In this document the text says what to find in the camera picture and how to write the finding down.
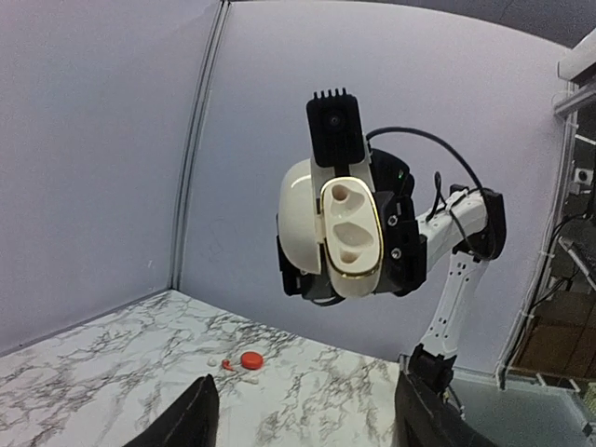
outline small red object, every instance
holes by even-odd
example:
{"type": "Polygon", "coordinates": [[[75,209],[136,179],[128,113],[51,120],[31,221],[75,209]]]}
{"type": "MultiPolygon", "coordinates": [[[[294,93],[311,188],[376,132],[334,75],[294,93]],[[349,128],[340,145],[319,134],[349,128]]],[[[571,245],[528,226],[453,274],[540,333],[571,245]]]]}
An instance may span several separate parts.
{"type": "Polygon", "coordinates": [[[230,365],[230,360],[228,359],[222,360],[222,368],[228,371],[234,370],[234,368],[232,368],[232,365],[230,365]]]}
{"type": "Polygon", "coordinates": [[[240,358],[242,366],[247,370],[258,370],[263,366],[263,356],[258,352],[248,351],[240,358]]]}

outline cable clip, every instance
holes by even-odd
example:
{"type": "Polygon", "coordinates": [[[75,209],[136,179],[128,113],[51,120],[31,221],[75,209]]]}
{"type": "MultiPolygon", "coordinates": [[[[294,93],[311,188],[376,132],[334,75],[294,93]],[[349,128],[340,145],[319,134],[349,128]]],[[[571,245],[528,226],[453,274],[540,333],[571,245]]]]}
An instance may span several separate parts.
{"type": "Polygon", "coordinates": [[[465,189],[463,191],[457,191],[456,193],[451,194],[445,203],[445,211],[446,212],[451,211],[451,209],[454,207],[454,205],[459,203],[459,200],[462,197],[466,197],[466,196],[467,196],[467,189],[465,189]]]}
{"type": "Polygon", "coordinates": [[[539,251],[538,254],[541,254],[542,256],[546,256],[547,258],[550,259],[554,259],[555,258],[555,253],[547,253],[546,251],[539,251]]]}
{"type": "Polygon", "coordinates": [[[579,125],[577,123],[572,123],[571,120],[565,121],[565,126],[568,126],[571,129],[573,129],[573,130],[578,130],[579,129],[579,125]]]}

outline gray wall panel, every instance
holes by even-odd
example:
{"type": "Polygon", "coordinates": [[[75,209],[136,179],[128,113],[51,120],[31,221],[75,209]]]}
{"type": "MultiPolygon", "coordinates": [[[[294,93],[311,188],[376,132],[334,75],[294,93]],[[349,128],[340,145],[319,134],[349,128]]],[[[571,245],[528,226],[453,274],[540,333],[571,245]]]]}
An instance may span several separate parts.
{"type": "MultiPolygon", "coordinates": [[[[305,103],[346,86],[365,129],[413,126],[457,148],[504,193],[508,244],[482,280],[459,365],[492,372],[535,269],[562,148],[551,99],[563,48],[490,23],[358,3],[241,3],[230,13],[196,161],[183,292],[332,345],[394,359],[432,317],[443,260],[416,293],[320,309],[283,294],[275,245],[285,171],[310,153],[305,103]]],[[[450,156],[409,136],[375,140],[413,171],[418,212],[469,183],[450,156]]]]}
{"type": "Polygon", "coordinates": [[[596,27],[596,0],[368,0],[427,7],[508,26],[574,47],[596,27]]]}
{"type": "Polygon", "coordinates": [[[0,351],[166,287],[210,3],[0,3],[0,351]]]}

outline red cap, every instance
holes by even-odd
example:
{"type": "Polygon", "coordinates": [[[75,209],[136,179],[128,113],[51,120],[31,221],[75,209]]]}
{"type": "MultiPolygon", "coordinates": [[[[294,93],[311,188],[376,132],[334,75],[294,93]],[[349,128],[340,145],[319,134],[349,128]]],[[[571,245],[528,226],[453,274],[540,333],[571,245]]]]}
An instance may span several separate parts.
{"type": "Polygon", "coordinates": [[[242,366],[247,370],[258,370],[263,366],[263,356],[258,352],[248,351],[240,358],[242,366]]]}

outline cable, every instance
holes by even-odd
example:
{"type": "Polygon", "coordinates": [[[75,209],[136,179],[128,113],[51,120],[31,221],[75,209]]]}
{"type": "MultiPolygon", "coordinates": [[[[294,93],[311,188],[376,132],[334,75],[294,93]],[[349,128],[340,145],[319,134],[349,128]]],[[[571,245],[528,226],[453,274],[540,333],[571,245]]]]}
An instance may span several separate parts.
{"type": "MultiPolygon", "coordinates": [[[[552,247],[554,245],[554,243],[557,240],[557,236],[560,234],[560,232],[563,230],[563,228],[570,222],[574,221],[575,219],[578,219],[580,217],[583,217],[586,215],[586,212],[582,212],[581,214],[574,214],[572,216],[567,216],[565,218],[563,218],[561,220],[561,222],[559,224],[557,224],[553,230],[552,230],[552,236],[550,237],[550,241],[547,247],[547,256],[551,255],[551,251],[552,251],[552,247]]],[[[543,263],[542,264],[542,268],[540,269],[540,274],[538,275],[538,283],[537,283],[537,287],[534,290],[534,294],[532,296],[532,300],[530,301],[531,303],[533,303],[535,301],[535,299],[538,296],[538,291],[540,289],[540,284],[542,283],[542,279],[544,277],[544,274],[547,271],[547,264],[548,263],[543,263]]]]}
{"type": "MultiPolygon", "coordinates": [[[[433,205],[433,209],[431,210],[431,212],[429,213],[429,215],[432,214],[432,216],[434,216],[434,214],[437,212],[437,199],[442,203],[443,208],[440,209],[440,211],[443,210],[447,210],[447,212],[449,213],[449,215],[451,216],[452,220],[455,222],[455,225],[457,226],[457,229],[459,230],[459,233],[462,235],[462,239],[464,239],[464,242],[466,242],[467,247],[469,249],[469,251],[474,255],[474,257],[481,259],[481,260],[490,260],[490,258],[486,258],[484,256],[482,256],[481,254],[479,254],[477,251],[475,251],[472,247],[472,244],[469,240],[469,238],[467,237],[466,231],[464,230],[464,226],[459,222],[459,219],[457,219],[457,216],[455,216],[455,213],[451,210],[451,208],[447,207],[447,201],[445,200],[445,197],[443,196],[441,190],[440,190],[440,186],[441,186],[441,178],[440,178],[440,172],[435,172],[435,188],[436,188],[436,193],[435,193],[435,205],[433,205]]],[[[461,196],[459,197],[453,204],[457,205],[458,203],[460,203],[466,196],[461,196]]]]}
{"type": "Polygon", "coordinates": [[[459,164],[462,165],[462,167],[466,170],[467,175],[469,175],[470,179],[472,179],[472,182],[474,182],[474,185],[476,186],[478,191],[481,193],[482,201],[484,202],[484,207],[486,208],[486,221],[487,221],[486,223],[487,223],[487,227],[491,233],[491,241],[492,241],[492,245],[493,245],[491,254],[490,254],[490,256],[488,256],[488,258],[492,259],[496,253],[496,245],[494,243],[494,240],[495,240],[494,225],[490,218],[490,214],[488,212],[488,199],[486,198],[486,193],[484,192],[484,187],[482,186],[480,179],[476,175],[476,172],[474,172],[474,169],[472,169],[472,167],[466,162],[466,160],[445,140],[443,140],[442,138],[439,138],[436,135],[433,135],[432,133],[425,132],[420,129],[403,128],[403,127],[399,127],[399,126],[379,128],[379,129],[375,129],[375,130],[367,133],[366,140],[367,140],[367,142],[369,142],[372,138],[377,137],[379,135],[384,135],[386,133],[410,133],[412,135],[417,135],[419,137],[423,137],[428,140],[431,140],[432,142],[435,142],[436,144],[438,144],[439,146],[442,146],[445,150],[447,150],[447,152],[449,152],[459,162],[459,164]]]}
{"type": "Polygon", "coordinates": [[[321,299],[314,299],[314,300],[307,300],[307,301],[310,301],[311,303],[318,305],[319,307],[329,307],[330,305],[339,305],[340,303],[345,301],[345,298],[343,298],[341,296],[335,296],[330,299],[321,298],[321,299]]]}
{"type": "MultiPolygon", "coordinates": [[[[469,196],[469,195],[470,195],[470,194],[472,194],[472,193],[475,193],[476,191],[478,191],[478,189],[476,189],[476,188],[468,189],[468,190],[467,190],[467,194],[466,194],[466,195],[462,195],[462,196],[458,197],[458,198],[457,198],[457,199],[456,199],[456,200],[455,200],[455,201],[454,201],[454,202],[451,204],[451,206],[452,206],[452,207],[454,207],[455,205],[459,205],[461,202],[463,202],[463,201],[464,201],[464,199],[465,199],[467,196],[469,196]]],[[[442,206],[442,207],[440,207],[440,208],[438,208],[438,209],[437,209],[437,212],[442,212],[442,211],[444,211],[446,208],[447,208],[447,207],[445,207],[445,206],[442,206]]]]}
{"type": "Polygon", "coordinates": [[[437,214],[437,208],[439,207],[439,199],[440,199],[440,183],[441,183],[440,172],[436,171],[435,172],[435,202],[432,204],[432,210],[430,210],[430,213],[425,218],[427,223],[430,222],[430,220],[433,217],[435,217],[435,214],[437,214]]]}
{"type": "Polygon", "coordinates": [[[544,296],[542,298],[540,298],[538,301],[536,301],[534,304],[532,304],[530,306],[530,310],[534,310],[536,309],[539,305],[541,305],[542,303],[544,303],[545,301],[547,301],[548,298],[550,298],[552,295],[554,295],[557,291],[559,291],[562,288],[562,285],[567,282],[567,283],[571,283],[573,281],[573,279],[577,276],[577,274],[580,272],[579,268],[575,269],[575,272],[572,276],[570,276],[569,278],[561,278],[559,279],[554,286],[552,286],[550,288],[550,290],[544,294],[544,296]]]}
{"type": "Polygon", "coordinates": [[[451,385],[447,386],[447,391],[449,392],[449,398],[453,398],[455,401],[455,405],[457,408],[457,412],[459,413],[460,417],[462,419],[465,419],[465,414],[464,414],[464,404],[462,403],[462,401],[459,399],[459,397],[457,396],[457,394],[455,393],[454,389],[452,388],[451,385]]]}

